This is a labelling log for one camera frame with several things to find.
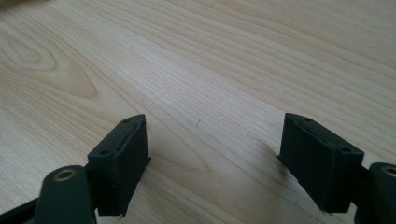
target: metal ring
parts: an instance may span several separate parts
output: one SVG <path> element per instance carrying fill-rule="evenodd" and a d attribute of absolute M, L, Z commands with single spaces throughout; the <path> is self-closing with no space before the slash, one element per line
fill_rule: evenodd
<path fill-rule="evenodd" d="M 76 173 L 77 173 L 76 170 L 72 170 L 72 169 L 62 170 L 53 177 L 53 180 L 58 182 L 65 181 L 75 176 Z"/>
<path fill-rule="evenodd" d="M 393 177 L 396 177 L 396 168 L 392 167 L 392 166 L 384 166 L 381 169 L 384 173 L 386 173 L 387 175 L 391 175 Z"/>

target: black plastic part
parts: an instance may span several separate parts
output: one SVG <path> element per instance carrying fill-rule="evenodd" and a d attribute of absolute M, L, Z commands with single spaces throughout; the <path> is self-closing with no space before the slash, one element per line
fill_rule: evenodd
<path fill-rule="evenodd" d="M 314 120 L 285 115 L 278 158 L 325 212 L 347 212 L 364 153 Z"/>
<path fill-rule="evenodd" d="M 16 207 L 0 216 L 1 224 L 26 223 L 35 215 L 37 199 Z"/>
<path fill-rule="evenodd" d="M 46 176 L 34 223 L 96 223 L 84 167 L 65 166 Z"/>
<path fill-rule="evenodd" d="M 374 163 L 370 174 L 370 194 L 379 223 L 396 224 L 396 166 Z"/>
<path fill-rule="evenodd" d="M 149 162 L 145 115 L 120 122 L 88 155 L 93 207 L 100 216 L 125 216 Z"/>

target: screw hole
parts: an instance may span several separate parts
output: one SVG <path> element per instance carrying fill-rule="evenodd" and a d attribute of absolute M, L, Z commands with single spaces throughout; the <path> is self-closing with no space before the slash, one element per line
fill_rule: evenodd
<path fill-rule="evenodd" d="M 350 148 L 348 148 L 348 147 L 342 147 L 342 148 L 341 148 L 341 151 L 343 151 L 343 152 L 351 152 L 352 149 L 350 149 Z"/>
<path fill-rule="evenodd" d="M 387 175 L 391 175 L 393 177 L 396 177 L 396 168 L 394 167 L 383 167 L 382 171 L 385 172 Z"/>
<path fill-rule="evenodd" d="M 76 175 L 75 170 L 62 170 L 62 171 L 58 172 L 58 174 L 56 174 L 55 177 L 53 177 L 53 180 L 61 182 L 61 181 L 70 179 L 71 177 L 73 177 L 75 175 Z"/>
<path fill-rule="evenodd" d="M 107 155 L 107 154 L 109 154 L 109 153 L 110 153 L 109 150 L 103 150 L 103 151 L 100 152 L 100 154 L 101 154 L 102 156 L 105 156 L 105 155 Z"/>

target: light wood surface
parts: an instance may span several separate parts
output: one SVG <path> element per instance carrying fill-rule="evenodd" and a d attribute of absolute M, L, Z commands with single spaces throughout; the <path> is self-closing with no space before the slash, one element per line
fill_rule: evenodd
<path fill-rule="evenodd" d="M 392 0 L 0 0 L 0 213 L 144 113 L 126 218 L 353 223 L 277 160 L 285 112 L 396 162 Z"/>

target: wooden table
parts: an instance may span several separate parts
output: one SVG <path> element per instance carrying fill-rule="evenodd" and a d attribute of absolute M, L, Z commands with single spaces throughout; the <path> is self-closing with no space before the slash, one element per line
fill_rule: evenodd
<path fill-rule="evenodd" d="M 0 213 L 146 114 L 153 158 L 126 218 L 353 223 L 280 164 L 285 112 L 396 162 L 391 0 L 0 0 Z"/>

